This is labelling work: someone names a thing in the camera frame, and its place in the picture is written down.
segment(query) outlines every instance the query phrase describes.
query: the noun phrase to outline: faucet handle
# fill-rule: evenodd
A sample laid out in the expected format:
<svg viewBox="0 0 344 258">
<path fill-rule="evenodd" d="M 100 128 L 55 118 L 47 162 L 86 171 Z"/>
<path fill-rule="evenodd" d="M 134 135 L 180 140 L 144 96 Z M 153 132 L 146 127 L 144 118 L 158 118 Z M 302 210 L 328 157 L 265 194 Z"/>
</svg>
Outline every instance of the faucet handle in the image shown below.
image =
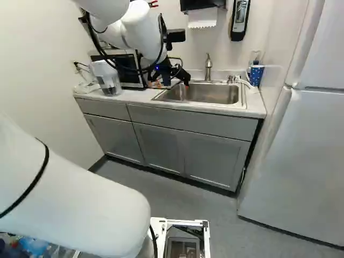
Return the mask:
<svg viewBox="0 0 344 258">
<path fill-rule="evenodd" d="M 229 83 L 234 83 L 234 76 L 233 75 L 227 76 L 227 84 L 229 84 Z"/>
</svg>

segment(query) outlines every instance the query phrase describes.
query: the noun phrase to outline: paper towel dispenser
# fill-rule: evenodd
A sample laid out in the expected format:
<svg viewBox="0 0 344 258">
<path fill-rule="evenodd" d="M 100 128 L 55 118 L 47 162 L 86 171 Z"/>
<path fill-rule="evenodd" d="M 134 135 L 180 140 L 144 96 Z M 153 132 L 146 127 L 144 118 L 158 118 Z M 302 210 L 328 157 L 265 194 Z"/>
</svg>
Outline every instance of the paper towel dispenser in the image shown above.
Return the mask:
<svg viewBox="0 0 344 258">
<path fill-rule="evenodd" d="M 226 0 L 180 0 L 180 2 L 182 12 L 211 7 L 226 7 Z"/>
</svg>

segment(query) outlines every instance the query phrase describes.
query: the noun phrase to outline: microwave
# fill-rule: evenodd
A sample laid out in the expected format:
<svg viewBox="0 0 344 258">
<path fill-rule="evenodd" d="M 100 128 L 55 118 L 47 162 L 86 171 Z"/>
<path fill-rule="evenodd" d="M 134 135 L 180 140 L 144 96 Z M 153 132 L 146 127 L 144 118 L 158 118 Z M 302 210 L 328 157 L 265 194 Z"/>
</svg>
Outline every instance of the microwave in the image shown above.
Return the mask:
<svg viewBox="0 0 344 258">
<path fill-rule="evenodd" d="M 114 59 L 117 63 L 133 69 L 139 69 L 138 56 L 135 49 L 105 49 L 109 57 Z M 97 50 L 90 51 L 89 56 L 91 61 L 104 60 Z M 142 78 L 139 74 L 125 69 L 117 69 L 120 84 L 122 88 L 144 88 Z"/>
</svg>

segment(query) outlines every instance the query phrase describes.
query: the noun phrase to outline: cabinet door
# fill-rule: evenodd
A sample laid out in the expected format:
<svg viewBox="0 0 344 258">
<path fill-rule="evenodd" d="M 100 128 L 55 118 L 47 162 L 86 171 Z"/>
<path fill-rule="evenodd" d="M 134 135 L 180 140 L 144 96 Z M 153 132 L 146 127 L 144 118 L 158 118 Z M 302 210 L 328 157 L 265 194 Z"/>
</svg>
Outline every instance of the cabinet door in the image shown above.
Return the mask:
<svg viewBox="0 0 344 258">
<path fill-rule="evenodd" d="M 180 174 L 184 158 L 180 148 L 180 131 L 134 123 L 147 165 Z"/>
<path fill-rule="evenodd" d="M 142 163 L 143 156 L 131 122 L 84 115 L 104 153 Z"/>
<path fill-rule="evenodd" d="M 250 142 L 183 132 L 185 174 L 235 191 Z"/>
</svg>

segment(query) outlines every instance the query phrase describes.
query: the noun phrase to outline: blue object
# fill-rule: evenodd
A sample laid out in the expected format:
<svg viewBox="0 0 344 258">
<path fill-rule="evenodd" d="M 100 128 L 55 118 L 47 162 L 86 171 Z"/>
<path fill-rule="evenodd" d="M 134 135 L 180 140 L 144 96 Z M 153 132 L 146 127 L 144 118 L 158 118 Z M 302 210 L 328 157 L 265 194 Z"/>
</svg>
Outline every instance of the blue object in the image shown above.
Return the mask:
<svg viewBox="0 0 344 258">
<path fill-rule="evenodd" d="M 33 256 L 40 256 L 47 249 L 49 243 L 39 239 L 23 237 L 19 239 L 22 249 Z"/>
<path fill-rule="evenodd" d="M 5 244 L 3 239 L 0 239 L 0 258 L 28 258 L 29 256 L 21 250 L 14 249 Z"/>
<path fill-rule="evenodd" d="M 249 82 L 251 85 L 259 87 L 260 81 L 262 80 L 264 72 L 264 66 L 257 65 L 257 66 L 251 66 L 251 74 L 249 77 Z"/>
</svg>

